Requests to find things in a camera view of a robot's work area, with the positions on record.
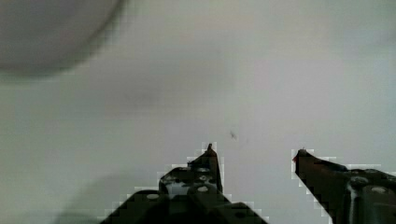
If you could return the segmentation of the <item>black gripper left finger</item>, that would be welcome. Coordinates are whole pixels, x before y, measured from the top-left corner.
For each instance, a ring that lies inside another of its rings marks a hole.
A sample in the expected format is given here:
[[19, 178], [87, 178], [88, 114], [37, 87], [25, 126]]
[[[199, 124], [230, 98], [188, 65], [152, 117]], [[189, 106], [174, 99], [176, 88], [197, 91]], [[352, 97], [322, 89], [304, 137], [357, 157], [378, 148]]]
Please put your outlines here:
[[268, 223], [245, 203], [224, 196], [218, 155], [208, 146], [185, 167], [163, 175], [157, 190], [139, 190], [100, 224]]

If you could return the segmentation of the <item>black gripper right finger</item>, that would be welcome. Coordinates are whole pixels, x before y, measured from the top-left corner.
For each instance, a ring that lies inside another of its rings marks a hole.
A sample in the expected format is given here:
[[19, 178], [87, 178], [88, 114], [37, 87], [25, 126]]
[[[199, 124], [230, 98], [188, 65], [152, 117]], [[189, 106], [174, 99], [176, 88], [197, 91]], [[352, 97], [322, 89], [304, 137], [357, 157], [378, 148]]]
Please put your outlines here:
[[300, 149], [295, 174], [332, 224], [396, 224], [396, 182], [376, 169], [348, 169]]

